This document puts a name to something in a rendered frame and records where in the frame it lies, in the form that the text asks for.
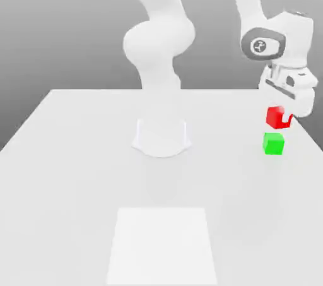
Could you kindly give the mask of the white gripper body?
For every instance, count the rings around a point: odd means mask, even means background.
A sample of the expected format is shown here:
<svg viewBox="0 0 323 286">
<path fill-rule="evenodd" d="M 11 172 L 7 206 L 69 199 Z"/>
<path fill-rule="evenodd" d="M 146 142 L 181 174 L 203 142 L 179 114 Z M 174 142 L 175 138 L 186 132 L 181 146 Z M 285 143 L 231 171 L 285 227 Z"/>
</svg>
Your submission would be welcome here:
<svg viewBox="0 0 323 286">
<path fill-rule="evenodd" d="M 297 117 L 307 117 L 313 109 L 315 92 L 313 88 L 296 88 L 291 86 L 292 79 L 287 79 L 278 83 L 265 74 L 259 81 L 259 90 L 264 95 L 269 106 L 293 107 L 293 115 Z"/>
</svg>

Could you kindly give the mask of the small red cube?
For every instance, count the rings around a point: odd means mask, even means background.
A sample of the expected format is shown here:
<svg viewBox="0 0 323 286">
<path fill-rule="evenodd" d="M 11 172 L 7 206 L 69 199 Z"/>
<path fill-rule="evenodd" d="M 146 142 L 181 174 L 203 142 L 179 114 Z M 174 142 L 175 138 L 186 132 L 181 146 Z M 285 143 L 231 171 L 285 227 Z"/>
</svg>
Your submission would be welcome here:
<svg viewBox="0 0 323 286">
<path fill-rule="evenodd" d="M 283 106 L 274 106 L 267 108 L 266 123 L 274 129 L 286 129 L 290 127 L 291 120 L 289 122 L 283 122 Z"/>
</svg>

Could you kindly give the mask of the small green cube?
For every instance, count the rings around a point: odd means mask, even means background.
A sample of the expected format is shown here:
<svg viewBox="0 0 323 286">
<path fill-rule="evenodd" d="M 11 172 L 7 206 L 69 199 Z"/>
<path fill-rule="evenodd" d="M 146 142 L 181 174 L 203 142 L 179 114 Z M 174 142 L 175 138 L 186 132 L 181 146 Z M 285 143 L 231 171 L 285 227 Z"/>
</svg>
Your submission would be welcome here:
<svg viewBox="0 0 323 286">
<path fill-rule="evenodd" d="M 281 133 L 264 133 L 262 149 L 266 155 L 281 155 L 285 145 Z"/>
</svg>

